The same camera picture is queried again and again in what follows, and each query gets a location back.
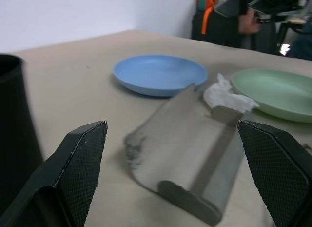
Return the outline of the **white tissue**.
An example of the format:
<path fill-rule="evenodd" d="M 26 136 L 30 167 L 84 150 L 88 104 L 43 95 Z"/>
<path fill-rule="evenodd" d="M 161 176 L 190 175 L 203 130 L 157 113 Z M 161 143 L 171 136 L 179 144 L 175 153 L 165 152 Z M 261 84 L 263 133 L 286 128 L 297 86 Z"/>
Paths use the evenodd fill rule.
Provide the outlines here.
<path fill-rule="evenodd" d="M 245 114 L 247 111 L 251 112 L 254 108 L 260 107 L 251 98 L 235 94 L 230 81 L 220 73 L 217 75 L 217 80 L 217 83 L 214 83 L 203 92 L 203 100 L 211 109 L 223 106 Z"/>

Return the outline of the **person in dark blue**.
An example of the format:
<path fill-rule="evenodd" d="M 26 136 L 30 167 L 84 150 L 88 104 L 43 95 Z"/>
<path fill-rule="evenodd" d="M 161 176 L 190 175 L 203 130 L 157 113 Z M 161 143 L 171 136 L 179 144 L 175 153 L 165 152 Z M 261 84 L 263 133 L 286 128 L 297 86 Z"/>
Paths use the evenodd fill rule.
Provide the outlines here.
<path fill-rule="evenodd" d="M 298 35 L 291 45 L 288 55 L 291 58 L 312 61 L 312 22 L 305 25 L 304 32 L 309 34 Z"/>

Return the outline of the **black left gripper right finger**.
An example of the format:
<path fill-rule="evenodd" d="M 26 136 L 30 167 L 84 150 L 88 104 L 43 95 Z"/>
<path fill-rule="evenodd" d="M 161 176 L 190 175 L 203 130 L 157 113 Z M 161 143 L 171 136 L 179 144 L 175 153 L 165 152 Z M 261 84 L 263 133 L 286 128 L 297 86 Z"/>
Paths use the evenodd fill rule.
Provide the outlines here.
<path fill-rule="evenodd" d="M 312 227 L 312 155 L 288 132 L 247 120 L 237 129 L 276 227 Z"/>

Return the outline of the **bystander bare hand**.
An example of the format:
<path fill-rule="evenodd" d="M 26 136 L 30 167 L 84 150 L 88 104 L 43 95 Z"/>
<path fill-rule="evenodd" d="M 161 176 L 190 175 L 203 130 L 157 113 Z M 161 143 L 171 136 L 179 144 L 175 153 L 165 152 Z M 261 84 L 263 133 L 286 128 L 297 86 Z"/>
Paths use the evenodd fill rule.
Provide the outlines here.
<path fill-rule="evenodd" d="M 248 9 L 246 14 L 239 16 L 238 31 L 241 34 L 250 35 L 260 31 L 260 24 L 257 22 L 256 12 Z"/>

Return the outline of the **person in black clothes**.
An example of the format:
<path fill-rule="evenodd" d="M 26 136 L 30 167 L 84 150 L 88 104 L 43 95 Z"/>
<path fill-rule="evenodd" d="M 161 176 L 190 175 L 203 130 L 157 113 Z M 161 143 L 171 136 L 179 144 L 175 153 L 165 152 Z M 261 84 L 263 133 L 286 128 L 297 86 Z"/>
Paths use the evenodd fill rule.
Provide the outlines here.
<path fill-rule="evenodd" d="M 192 19 L 191 39 L 217 45 L 245 48 L 251 47 L 251 35 L 238 31 L 238 17 L 224 17 L 215 11 L 220 0 L 196 0 Z"/>

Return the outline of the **black plastic cup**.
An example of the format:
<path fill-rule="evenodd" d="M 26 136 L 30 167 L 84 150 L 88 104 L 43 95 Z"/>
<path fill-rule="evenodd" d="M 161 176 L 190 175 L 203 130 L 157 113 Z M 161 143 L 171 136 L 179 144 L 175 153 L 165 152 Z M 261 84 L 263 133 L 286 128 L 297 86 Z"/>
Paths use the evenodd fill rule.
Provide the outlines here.
<path fill-rule="evenodd" d="M 0 54 L 0 216 L 42 163 L 26 97 L 23 60 Z"/>

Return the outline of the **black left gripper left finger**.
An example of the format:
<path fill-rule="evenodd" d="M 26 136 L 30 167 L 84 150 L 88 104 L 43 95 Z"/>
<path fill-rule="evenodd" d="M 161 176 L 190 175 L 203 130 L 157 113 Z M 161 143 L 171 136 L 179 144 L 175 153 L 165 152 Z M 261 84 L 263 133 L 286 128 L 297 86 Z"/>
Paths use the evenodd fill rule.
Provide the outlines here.
<path fill-rule="evenodd" d="M 107 122 L 69 132 L 0 217 L 0 227 L 84 227 L 98 185 Z"/>

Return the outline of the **blue plastic plate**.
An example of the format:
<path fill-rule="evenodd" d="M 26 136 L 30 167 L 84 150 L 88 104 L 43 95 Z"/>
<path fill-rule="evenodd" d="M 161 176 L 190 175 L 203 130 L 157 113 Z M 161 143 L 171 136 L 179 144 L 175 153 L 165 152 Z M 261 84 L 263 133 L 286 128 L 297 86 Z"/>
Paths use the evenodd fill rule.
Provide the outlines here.
<path fill-rule="evenodd" d="M 142 55 L 121 60 L 113 75 L 125 88 L 153 97 L 171 97 L 190 85 L 202 86 L 207 69 L 192 60 L 169 55 Z"/>

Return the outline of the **green plastic plate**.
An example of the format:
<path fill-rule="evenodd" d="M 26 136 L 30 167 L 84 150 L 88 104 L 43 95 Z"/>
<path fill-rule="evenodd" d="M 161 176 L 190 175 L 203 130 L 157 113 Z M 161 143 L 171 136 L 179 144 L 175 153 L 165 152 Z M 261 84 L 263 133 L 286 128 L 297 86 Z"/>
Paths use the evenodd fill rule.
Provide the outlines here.
<path fill-rule="evenodd" d="M 275 69 L 244 69 L 232 77 L 235 93 L 272 116 L 312 124 L 312 78 Z"/>

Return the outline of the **grey plastic dustpan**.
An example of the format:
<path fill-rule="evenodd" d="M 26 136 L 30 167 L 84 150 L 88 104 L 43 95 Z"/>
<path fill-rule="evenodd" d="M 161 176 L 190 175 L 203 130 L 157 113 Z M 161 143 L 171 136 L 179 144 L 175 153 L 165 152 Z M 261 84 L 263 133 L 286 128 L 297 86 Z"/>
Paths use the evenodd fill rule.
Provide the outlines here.
<path fill-rule="evenodd" d="M 203 222 L 224 215 L 244 155 L 242 114 L 209 109 L 193 85 L 164 103 L 124 140 L 134 180 Z"/>

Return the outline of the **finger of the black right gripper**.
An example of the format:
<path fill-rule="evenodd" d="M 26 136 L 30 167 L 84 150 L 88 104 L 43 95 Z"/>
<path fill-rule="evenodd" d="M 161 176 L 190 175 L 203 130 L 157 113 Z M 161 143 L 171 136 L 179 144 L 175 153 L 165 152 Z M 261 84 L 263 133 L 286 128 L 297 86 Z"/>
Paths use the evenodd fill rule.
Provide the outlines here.
<path fill-rule="evenodd" d="M 223 0 L 214 9 L 224 17 L 238 17 L 246 14 L 247 0 Z"/>

